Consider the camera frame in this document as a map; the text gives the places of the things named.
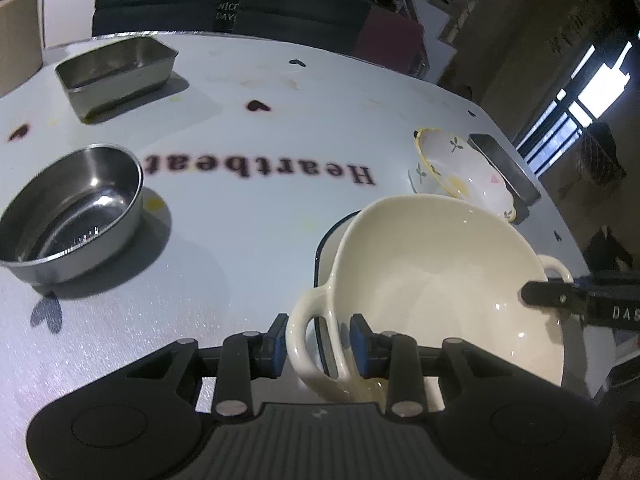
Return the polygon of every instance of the metal screw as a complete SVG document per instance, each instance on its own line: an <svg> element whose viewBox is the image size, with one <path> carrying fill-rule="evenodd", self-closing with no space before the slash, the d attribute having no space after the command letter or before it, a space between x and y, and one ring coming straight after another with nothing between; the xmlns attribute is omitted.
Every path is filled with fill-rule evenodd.
<svg viewBox="0 0 640 480"><path fill-rule="evenodd" d="M424 411L424 407L415 400L400 400L391 407L391 411L402 417L417 416Z"/></svg>
<svg viewBox="0 0 640 480"><path fill-rule="evenodd" d="M222 416L238 416L242 415L246 410L247 406L242 400L222 400L216 404L216 412Z"/></svg>

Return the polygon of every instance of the stainless steel tray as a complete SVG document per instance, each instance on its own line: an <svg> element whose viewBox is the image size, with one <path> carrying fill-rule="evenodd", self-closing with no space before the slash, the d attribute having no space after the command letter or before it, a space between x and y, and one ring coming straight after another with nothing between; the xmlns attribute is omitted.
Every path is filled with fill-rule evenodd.
<svg viewBox="0 0 640 480"><path fill-rule="evenodd" d="M63 61L56 73L81 120L160 88L178 52L149 36L101 46Z"/></svg>

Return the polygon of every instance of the white plate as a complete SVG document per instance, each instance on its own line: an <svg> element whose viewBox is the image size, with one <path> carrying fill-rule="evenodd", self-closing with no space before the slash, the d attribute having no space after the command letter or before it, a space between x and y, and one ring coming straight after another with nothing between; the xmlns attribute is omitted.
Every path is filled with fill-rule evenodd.
<svg viewBox="0 0 640 480"><path fill-rule="evenodd" d="M545 267L566 268L537 256L507 222L460 200L428 194L390 197L363 209L338 247L331 275L308 291L287 324L287 351L302 380L328 400L381 400L361 380L346 332L361 313L374 332L411 335L440 346L461 337L555 384L562 379L564 349L553 309L524 306L518 293L529 280L546 280ZM326 319L338 370L333 380L308 357L305 329ZM428 382L433 409L442 407Z"/></svg>
<svg viewBox="0 0 640 480"><path fill-rule="evenodd" d="M415 137L417 162L409 175L416 192L449 194L513 222L513 196L502 175L457 134L423 128Z"/></svg>

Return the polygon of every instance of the round metal bowl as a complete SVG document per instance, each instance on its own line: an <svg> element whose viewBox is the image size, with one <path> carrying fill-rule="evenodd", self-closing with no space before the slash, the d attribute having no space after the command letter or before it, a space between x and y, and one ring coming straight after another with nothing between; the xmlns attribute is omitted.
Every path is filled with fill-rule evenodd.
<svg viewBox="0 0 640 480"><path fill-rule="evenodd" d="M39 173L0 218L0 266L32 285L66 282L118 252L140 224L143 171L92 144Z"/></svg>

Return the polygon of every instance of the table surface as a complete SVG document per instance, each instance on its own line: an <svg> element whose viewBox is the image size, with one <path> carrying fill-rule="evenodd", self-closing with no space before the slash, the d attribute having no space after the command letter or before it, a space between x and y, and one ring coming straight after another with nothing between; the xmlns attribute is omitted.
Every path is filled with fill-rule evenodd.
<svg viewBox="0 0 640 480"><path fill-rule="evenodd" d="M114 39L46 52L47 64L0 100L0 210L44 167L94 142L129 148L146 173L143 229L99 272L43 298L48 290L0 269L2 478L35 477L24 432L46 403L177 338L219 345L290 312L333 224L412 192L414 130L488 133L518 156L477 105L408 76L296 44L158 37L180 52L168 85L108 120L81 123L54 68ZM538 187L542 200L517 229L537 252L587 273ZM594 395L614 360L610 330L570 319L564 338L566 385ZM257 402L315 400L290 370L256 391Z"/></svg>

